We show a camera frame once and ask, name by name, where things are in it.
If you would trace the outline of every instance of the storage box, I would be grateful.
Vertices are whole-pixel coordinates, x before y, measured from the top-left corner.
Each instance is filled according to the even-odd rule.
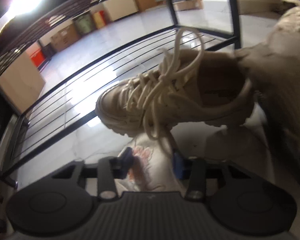
[[[96,29],[90,11],[86,11],[72,19],[80,35],[84,36]]]
[[[191,10],[197,8],[197,0],[180,1],[173,3],[176,11]]]
[[[36,67],[39,67],[42,62],[46,59],[43,55],[41,49],[38,49],[30,56],[31,61],[35,64]]]
[[[80,39],[74,24],[71,24],[58,31],[51,37],[51,44],[57,52],[64,50]]]

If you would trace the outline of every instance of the black metal rail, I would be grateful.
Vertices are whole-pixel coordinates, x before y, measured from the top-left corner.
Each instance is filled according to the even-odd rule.
[[[92,3],[90,3],[90,4],[93,5],[95,3],[98,3],[98,1],[99,0],[93,0]],[[115,55],[116,53],[124,51],[125,49],[128,49],[131,46],[137,45],[139,42],[145,41],[147,39],[151,39],[154,36],[160,35],[160,34],[162,34],[164,32],[169,31],[169,30],[181,28],[182,26],[179,25],[179,23],[178,23],[178,18],[177,18],[177,15],[175,13],[175,10],[173,8],[172,0],[166,0],[166,2],[167,2],[167,6],[169,8],[169,11],[170,11],[171,20],[173,22],[172,26],[169,26],[167,28],[163,28],[161,30],[152,32],[152,33],[147,34],[147,35],[145,35],[143,37],[140,37],[140,38],[135,39],[135,40],[133,40],[131,42],[128,42],[127,44],[122,45],[122,46],[118,47],[117,49],[112,50],[111,52],[106,53],[102,57],[100,57],[100,58],[92,61],[91,63],[87,64],[86,66],[82,67],[80,70],[76,71],[75,73],[73,73],[72,75],[70,75],[69,77],[67,77],[66,79],[64,79],[62,82],[60,82],[58,85],[54,86],[51,90],[49,90],[46,94],[44,94],[41,98],[39,98],[34,104],[32,104],[21,115],[21,118],[25,117],[27,113],[29,113],[32,109],[34,109],[34,107],[38,106],[41,103],[39,105],[39,107],[37,107],[34,110],[34,111],[37,111],[41,106],[43,106],[46,102],[48,102],[48,100],[50,100],[52,97],[54,97],[55,95],[57,95],[59,93],[59,91],[57,93],[54,93],[56,90],[58,90],[60,87],[62,87],[63,85],[65,85],[67,82],[71,81],[73,78],[77,77],[83,71],[85,71],[85,70],[87,70],[89,68],[92,68],[95,64],[100,63],[103,60],[105,60],[105,59],[107,59],[107,58]],[[224,48],[224,47],[226,47],[228,45],[231,45],[231,44],[234,44],[234,47],[236,49],[240,48],[240,46],[241,46],[240,22],[239,22],[237,0],[229,0],[229,3],[230,3],[230,8],[231,8],[231,14],[232,14],[233,33],[227,33],[227,32],[222,32],[222,31],[211,30],[211,29],[198,28],[198,31],[200,31],[202,33],[206,33],[206,34],[215,36],[210,41],[217,40],[218,37],[225,39],[225,40],[221,41],[220,43],[215,44],[214,46],[211,46],[211,47],[207,48],[207,50],[216,51],[218,49]],[[56,12],[56,10],[54,10],[53,14],[47,14],[47,15],[56,15],[55,12]],[[93,119],[94,117],[96,117],[96,114],[95,114],[94,111],[91,111],[90,113],[88,113],[85,116],[81,117],[77,121],[71,123],[70,125],[68,125],[67,127],[65,127],[63,130],[61,130],[57,134],[53,135],[51,138],[49,138],[46,141],[44,141],[38,147],[36,147],[35,149],[31,150],[26,156],[24,156],[23,158],[21,158],[18,162],[16,162],[15,164],[13,164],[10,168],[8,168],[7,170],[5,170],[4,172],[0,171],[0,179],[3,180],[5,183],[7,183],[7,181],[11,180],[9,176],[14,171],[16,171],[18,168],[20,168],[21,166],[23,166],[29,160],[31,160],[32,158],[36,157],[37,155],[39,155],[40,153],[42,153],[44,150],[46,150],[47,148],[49,148],[50,146],[52,146],[54,143],[56,143],[57,141],[61,140],[62,138],[64,138],[68,134],[70,134],[71,132],[75,131],[76,129],[78,129],[79,127],[81,127],[82,125],[84,125],[85,123],[87,123],[88,121],[90,121],[91,119]],[[12,149],[13,149],[14,146],[15,146],[15,141],[12,140],[10,143],[13,144],[13,147],[12,147]]]

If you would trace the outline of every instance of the shoe sole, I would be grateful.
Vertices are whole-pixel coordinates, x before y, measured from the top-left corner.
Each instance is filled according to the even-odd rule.
[[[254,108],[254,102],[252,101],[249,104],[245,105],[243,108],[240,108],[240,109],[230,113],[229,115],[225,115],[223,117],[218,117],[216,119],[207,120],[207,121],[203,121],[203,122],[207,125],[212,125],[215,127],[220,127],[221,125],[226,125],[228,127],[243,125],[246,122],[246,119],[248,119],[251,116],[253,108]],[[111,129],[112,131],[114,131],[115,133],[118,133],[120,135],[123,135],[123,136],[127,135],[128,137],[133,138],[136,135],[138,135],[139,133],[144,132],[143,128],[127,131],[127,129],[120,129],[117,126],[108,124],[106,122],[106,119],[104,119],[100,116],[100,114],[99,114],[100,111],[97,110],[97,107],[96,107],[96,113],[99,116],[102,123],[107,128]],[[168,125],[166,125],[166,127],[169,130],[171,130],[177,124],[178,123],[168,124]]]

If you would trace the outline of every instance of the shoe insole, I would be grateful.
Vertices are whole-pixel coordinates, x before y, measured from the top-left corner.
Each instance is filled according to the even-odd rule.
[[[233,101],[245,78],[237,62],[226,53],[205,52],[199,68],[197,85],[204,106],[220,106]]]

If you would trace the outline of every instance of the shoe tongue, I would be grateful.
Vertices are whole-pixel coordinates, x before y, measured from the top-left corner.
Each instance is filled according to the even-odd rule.
[[[199,68],[195,68],[194,70],[188,72],[182,79],[179,79],[175,83],[175,87],[180,94],[189,97],[191,100],[195,101],[199,106],[203,106],[199,88],[198,88],[198,71]]]

